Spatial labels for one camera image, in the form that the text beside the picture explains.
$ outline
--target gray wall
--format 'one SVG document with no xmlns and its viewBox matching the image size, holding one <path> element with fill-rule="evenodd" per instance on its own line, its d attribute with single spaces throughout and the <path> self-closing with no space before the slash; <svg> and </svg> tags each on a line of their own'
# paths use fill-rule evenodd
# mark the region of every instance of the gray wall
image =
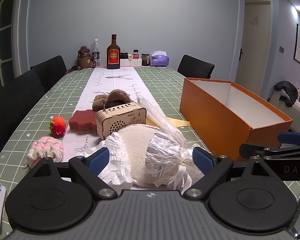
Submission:
<svg viewBox="0 0 300 240">
<path fill-rule="evenodd" d="M 243 0 L 30 0 L 29 66 L 60 54 L 70 68 L 80 46 L 90 47 L 94 38 L 105 64 L 111 34 L 117 33 L 121 51 L 167 51 L 174 69 L 189 54 L 216 65 L 212 78 L 234 80 L 243 28 L 239 11 Z"/>
<path fill-rule="evenodd" d="M 273 0 L 272 36 L 269 59 L 260 96 L 271 97 L 274 85 L 287 80 L 296 87 L 300 86 L 300 63 L 293 59 L 298 18 L 292 14 L 292 4 L 288 0 Z"/>
<path fill-rule="evenodd" d="M 291 82 L 295 87 L 300 87 L 300 63 L 293 59 L 296 44 L 298 18 L 292 14 L 292 4 L 288 0 L 279 0 L 279 25 L 277 51 L 274 59 L 267 93 L 273 92 L 273 86 L 282 80 Z M 284 48 L 284 53 L 279 52 L 279 46 Z"/>
</svg>

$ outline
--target wooden radio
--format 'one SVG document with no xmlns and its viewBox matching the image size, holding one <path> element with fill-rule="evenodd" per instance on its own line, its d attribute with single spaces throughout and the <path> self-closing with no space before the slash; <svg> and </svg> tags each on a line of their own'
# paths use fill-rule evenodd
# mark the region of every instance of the wooden radio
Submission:
<svg viewBox="0 0 300 240">
<path fill-rule="evenodd" d="M 96 113 L 97 132 L 102 140 L 127 125 L 146 124 L 147 111 L 136 102 L 100 110 Z"/>
</svg>

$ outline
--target yellow cloth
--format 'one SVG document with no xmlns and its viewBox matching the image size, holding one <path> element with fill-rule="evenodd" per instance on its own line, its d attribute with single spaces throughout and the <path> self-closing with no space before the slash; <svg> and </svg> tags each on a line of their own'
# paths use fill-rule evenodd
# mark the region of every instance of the yellow cloth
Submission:
<svg viewBox="0 0 300 240">
<path fill-rule="evenodd" d="M 188 121 L 174 119 L 174 118 L 170 118 L 170 117 L 167 117 L 167 116 L 166 116 L 166 118 L 169 121 L 169 123 L 171 123 L 174 127 L 191 126 L 191 124 Z M 149 117 L 146 118 L 146 124 L 156 126 L 156 127 L 160 127 L 158 124 L 153 122 Z"/>
</svg>

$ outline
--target brown plush toy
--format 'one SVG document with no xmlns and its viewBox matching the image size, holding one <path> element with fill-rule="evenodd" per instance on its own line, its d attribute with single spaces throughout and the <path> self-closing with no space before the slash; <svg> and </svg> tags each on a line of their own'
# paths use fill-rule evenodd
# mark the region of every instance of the brown plush toy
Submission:
<svg viewBox="0 0 300 240">
<path fill-rule="evenodd" d="M 105 108 L 111 108 L 131 102 L 132 100 L 126 92 L 120 89 L 115 89 L 112 90 L 108 96 L 97 95 L 93 100 L 92 110 L 100 111 L 103 109 L 103 105 L 105 105 Z"/>
<path fill-rule="evenodd" d="M 105 105 L 105 108 L 108 108 L 108 96 L 107 95 L 97 95 L 92 104 L 92 110 L 93 111 L 100 111 L 103 109 L 103 105 Z"/>
<path fill-rule="evenodd" d="M 112 90 L 108 96 L 108 107 L 115 107 L 131 102 L 132 100 L 129 95 L 120 89 Z"/>
</svg>

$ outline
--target door handle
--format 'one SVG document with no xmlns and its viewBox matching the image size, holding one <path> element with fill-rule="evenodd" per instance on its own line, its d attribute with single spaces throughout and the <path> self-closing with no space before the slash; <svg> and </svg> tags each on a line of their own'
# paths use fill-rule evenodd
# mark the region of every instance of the door handle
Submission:
<svg viewBox="0 0 300 240">
<path fill-rule="evenodd" d="M 240 49 L 239 61 L 241 60 L 241 55 L 243 54 L 242 49 Z"/>
</svg>

